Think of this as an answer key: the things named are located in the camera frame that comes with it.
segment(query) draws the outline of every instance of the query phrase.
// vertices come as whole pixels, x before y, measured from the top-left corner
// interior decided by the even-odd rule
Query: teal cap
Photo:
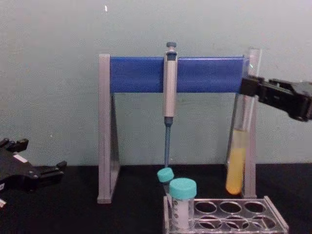
[[[174,172],[170,167],[165,167],[157,172],[158,179],[161,183],[168,182],[174,178]]]
[[[176,199],[191,199],[196,196],[196,182],[188,178],[178,178],[171,180],[169,184],[169,194]]]

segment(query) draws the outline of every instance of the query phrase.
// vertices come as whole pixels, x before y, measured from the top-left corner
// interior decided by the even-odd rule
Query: black tabletop
[[[123,166],[113,203],[98,205],[98,169],[68,167],[61,184],[35,193],[6,191],[0,232],[161,234],[163,188],[161,166]],[[176,165],[175,175],[197,182],[197,197],[233,198],[225,190],[223,165]],[[257,165],[257,195],[267,195],[291,234],[312,233],[312,164]]]

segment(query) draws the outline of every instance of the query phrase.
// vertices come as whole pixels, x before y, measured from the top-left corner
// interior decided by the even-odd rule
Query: wall
[[[312,80],[310,0],[0,0],[0,137],[30,139],[34,164],[95,165],[98,54],[243,54],[264,48],[260,75]],[[172,163],[223,163],[233,94],[180,94]],[[123,164],[163,161],[161,94],[118,94]],[[312,162],[311,123],[259,104],[260,163]]]

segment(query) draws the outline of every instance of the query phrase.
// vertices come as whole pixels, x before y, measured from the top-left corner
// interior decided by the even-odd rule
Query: glass test tube
[[[188,178],[173,179],[169,185],[169,193],[172,197],[172,224],[180,230],[192,229],[196,182]]]
[[[261,62],[261,50],[250,49],[248,74],[258,76]],[[237,94],[235,97],[236,110],[232,131],[232,141],[228,151],[228,174],[226,189],[229,193],[241,193],[244,179],[246,152],[250,151],[250,130],[254,114],[254,97]]]
[[[170,207],[172,207],[172,199],[169,194],[169,183],[175,177],[172,169],[170,167],[163,168],[157,172],[158,180],[162,183],[165,194],[169,201]]]

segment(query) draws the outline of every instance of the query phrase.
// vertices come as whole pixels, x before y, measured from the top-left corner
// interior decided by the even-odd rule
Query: blue crossbar
[[[179,58],[179,93],[237,93],[245,57]],[[162,93],[163,57],[111,57],[111,93]]]

